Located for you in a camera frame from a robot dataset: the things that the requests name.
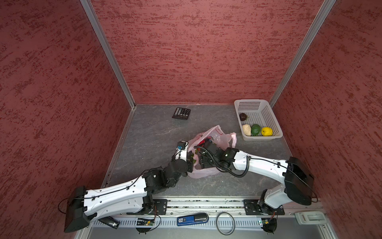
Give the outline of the white plastic basket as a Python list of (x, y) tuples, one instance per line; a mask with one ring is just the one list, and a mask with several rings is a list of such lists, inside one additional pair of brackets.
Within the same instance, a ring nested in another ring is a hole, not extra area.
[[(268, 101), (260, 99), (244, 99), (236, 100), (234, 105), (242, 138), (245, 141), (264, 141), (283, 137), (283, 131)], [(239, 118), (240, 113), (245, 113), (248, 117), (247, 120), (241, 121)], [(261, 128), (270, 127), (273, 130), (273, 135), (262, 136), (260, 133), (258, 136), (246, 136), (242, 129), (242, 125), (244, 124), (249, 124), (250, 126), (259, 124)]]

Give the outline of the red fruit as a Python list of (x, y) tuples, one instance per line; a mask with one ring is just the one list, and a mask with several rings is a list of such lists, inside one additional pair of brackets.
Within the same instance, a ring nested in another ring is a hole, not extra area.
[(203, 139), (203, 140), (199, 143), (199, 145), (205, 144), (206, 142), (209, 142), (209, 141), (211, 141), (211, 137), (207, 137), (207, 138)]

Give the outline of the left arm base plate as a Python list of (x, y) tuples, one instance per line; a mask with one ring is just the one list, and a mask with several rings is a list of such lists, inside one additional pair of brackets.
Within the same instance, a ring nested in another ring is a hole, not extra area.
[(144, 197), (142, 209), (136, 213), (126, 213), (127, 215), (165, 215), (167, 211), (166, 199), (152, 199), (151, 197)]

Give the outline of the yellow fruit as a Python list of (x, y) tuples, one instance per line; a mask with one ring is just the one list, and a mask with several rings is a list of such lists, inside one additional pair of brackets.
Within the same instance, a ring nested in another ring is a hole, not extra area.
[(261, 135), (262, 136), (272, 136), (273, 130), (270, 127), (263, 127), (261, 129)]

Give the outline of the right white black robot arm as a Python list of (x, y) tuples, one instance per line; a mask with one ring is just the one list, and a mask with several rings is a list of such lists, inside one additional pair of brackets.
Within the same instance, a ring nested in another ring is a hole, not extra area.
[(278, 214), (282, 205), (290, 202), (310, 206), (318, 201), (313, 190), (314, 177), (298, 158), (279, 160), (251, 155), (232, 147), (223, 150), (211, 140), (203, 140), (194, 149), (203, 169), (214, 167), (237, 178), (252, 172), (279, 183), (272, 189), (265, 189), (260, 199), (251, 205), (256, 215)]

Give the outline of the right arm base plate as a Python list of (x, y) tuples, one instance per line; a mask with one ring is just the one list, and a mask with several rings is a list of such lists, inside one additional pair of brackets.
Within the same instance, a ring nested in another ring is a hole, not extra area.
[(274, 209), (265, 203), (259, 203), (259, 200), (245, 199), (243, 200), (244, 210), (246, 215), (256, 215), (256, 216), (283, 216), (285, 215), (282, 206)]

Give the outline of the dark brown fruit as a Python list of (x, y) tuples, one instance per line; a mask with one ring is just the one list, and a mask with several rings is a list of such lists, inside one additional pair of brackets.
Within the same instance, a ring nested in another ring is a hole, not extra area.
[(239, 118), (240, 118), (241, 121), (245, 121), (245, 120), (247, 120), (248, 117), (247, 117), (247, 115), (245, 113), (240, 113), (239, 114)]

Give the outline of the pink plastic bag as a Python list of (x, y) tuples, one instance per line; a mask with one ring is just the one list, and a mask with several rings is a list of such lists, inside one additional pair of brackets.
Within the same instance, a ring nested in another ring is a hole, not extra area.
[[(213, 143), (215, 143), (218, 147), (222, 148), (223, 150), (226, 150), (228, 147), (235, 147), (237, 143), (236, 133), (233, 132), (225, 134), (222, 131), (220, 125), (216, 125), (205, 132), (197, 134), (197, 136), (194, 139), (189, 140), (188, 154), (190, 152), (195, 154), (194, 146), (197, 146), (206, 138), (210, 138)], [(188, 172), (188, 176), (191, 178), (200, 179), (208, 176), (217, 175), (220, 173), (220, 171), (218, 171), (215, 167), (207, 169), (198, 169), (200, 167), (200, 164), (197, 155), (193, 157), (191, 162), (193, 164), (193, 172)]]

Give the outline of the dark green avocado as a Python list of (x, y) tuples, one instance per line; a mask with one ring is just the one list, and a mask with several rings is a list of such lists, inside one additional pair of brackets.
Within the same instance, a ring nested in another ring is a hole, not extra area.
[(259, 124), (253, 124), (251, 126), (251, 136), (258, 136), (261, 133), (261, 126)]

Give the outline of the beige fruit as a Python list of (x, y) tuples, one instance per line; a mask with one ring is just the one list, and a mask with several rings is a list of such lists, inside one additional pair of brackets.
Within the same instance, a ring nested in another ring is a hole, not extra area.
[(246, 136), (251, 136), (252, 135), (252, 129), (249, 124), (244, 124), (242, 125), (243, 132)]

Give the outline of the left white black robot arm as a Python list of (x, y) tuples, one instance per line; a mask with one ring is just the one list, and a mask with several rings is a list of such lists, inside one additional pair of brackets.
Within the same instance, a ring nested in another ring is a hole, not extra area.
[(112, 216), (150, 213), (154, 209), (152, 196), (175, 187), (187, 176), (192, 166), (187, 156), (187, 149), (178, 150), (166, 167), (145, 170), (137, 178), (111, 187), (77, 187), (68, 198), (64, 232), (76, 232), (94, 221), (117, 228), (119, 223)]

